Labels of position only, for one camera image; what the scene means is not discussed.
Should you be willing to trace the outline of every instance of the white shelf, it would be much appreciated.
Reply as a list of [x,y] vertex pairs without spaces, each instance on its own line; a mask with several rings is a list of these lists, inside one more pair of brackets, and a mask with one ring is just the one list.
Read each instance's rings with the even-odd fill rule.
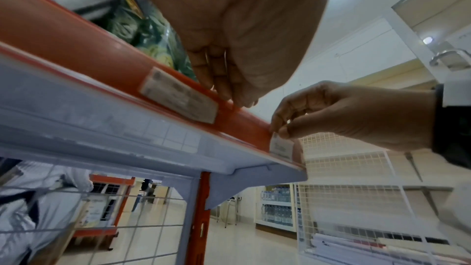
[[280,202],[280,201],[265,201],[261,200],[260,204],[265,204],[265,205],[277,205],[277,206],[288,206],[291,207],[292,204],[291,202]]
[[296,229],[292,226],[285,226],[285,225],[270,223],[270,222],[267,222],[267,221],[264,221],[264,220],[261,220],[261,219],[257,219],[255,222],[257,224],[272,227],[272,228],[277,228],[277,229],[281,229],[281,230],[296,232]]

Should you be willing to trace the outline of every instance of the floor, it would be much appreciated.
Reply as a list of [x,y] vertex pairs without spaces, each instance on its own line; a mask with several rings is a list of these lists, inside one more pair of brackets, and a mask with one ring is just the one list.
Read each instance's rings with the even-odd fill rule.
[[[173,265],[178,250],[181,227],[152,227],[183,223],[185,203],[145,204],[124,214],[119,236],[112,251],[68,249],[58,265]],[[293,239],[258,231],[254,225],[238,223],[224,228],[224,222],[211,219],[205,265],[297,265],[297,243]]]

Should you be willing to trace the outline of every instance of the label sticker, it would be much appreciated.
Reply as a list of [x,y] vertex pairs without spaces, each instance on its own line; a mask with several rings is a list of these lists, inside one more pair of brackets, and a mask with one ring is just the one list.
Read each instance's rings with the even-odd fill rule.
[[189,119],[205,123],[216,119],[217,102],[157,67],[147,76],[140,93]]
[[277,133],[273,133],[270,140],[270,153],[293,161],[293,147],[293,141],[281,139]]

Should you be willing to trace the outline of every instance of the white wire grid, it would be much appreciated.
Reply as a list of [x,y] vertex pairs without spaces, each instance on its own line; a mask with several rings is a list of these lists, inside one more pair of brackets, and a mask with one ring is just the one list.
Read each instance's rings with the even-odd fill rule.
[[0,160],[0,264],[175,263],[186,202],[173,188],[157,196],[158,187],[140,191],[136,180],[126,195],[127,185],[92,183],[87,170],[31,161],[5,169],[6,162]]
[[[331,264],[449,264],[432,254],[428,242],[448,242],[403,153],[333,133],[302,142],[309,177],[295,186],[302,254]],[[413,241],[420,252],[389,239],[403,248]]]

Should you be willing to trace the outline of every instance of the recessed light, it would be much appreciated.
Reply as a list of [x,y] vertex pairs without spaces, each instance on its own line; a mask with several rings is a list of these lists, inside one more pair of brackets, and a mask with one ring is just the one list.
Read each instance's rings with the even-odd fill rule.
[[426,45],[430,44],[431,42],[433,42],[433,38],[431,36],[427,36],[426,38],[424,38],[422,40],[422,42]]

